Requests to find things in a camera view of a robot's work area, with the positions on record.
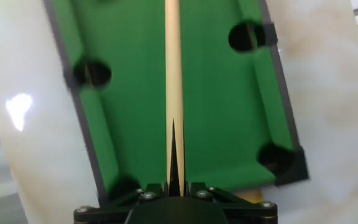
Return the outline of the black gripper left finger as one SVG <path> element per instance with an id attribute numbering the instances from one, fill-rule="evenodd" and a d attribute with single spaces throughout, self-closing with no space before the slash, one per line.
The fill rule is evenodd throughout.
<path id="1" fill-rule="evenodd" d="M 99 208 L 81 206 L 74 210 L 74 224 L 125 224 L 137 206 L 167 196 L 167 183 L 148 184 L 145 189 L 136 189 Z"/>

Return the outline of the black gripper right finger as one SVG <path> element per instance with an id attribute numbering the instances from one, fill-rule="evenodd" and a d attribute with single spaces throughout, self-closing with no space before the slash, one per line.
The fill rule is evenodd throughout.
<path id="1" fill-rule="evenodd" d="M 186 196 L 191 199 L 185 208 L 190 223 L 278 224 L 277 205 L 269 201 L 252 203 L 201 182 L 187 184 Z"/>

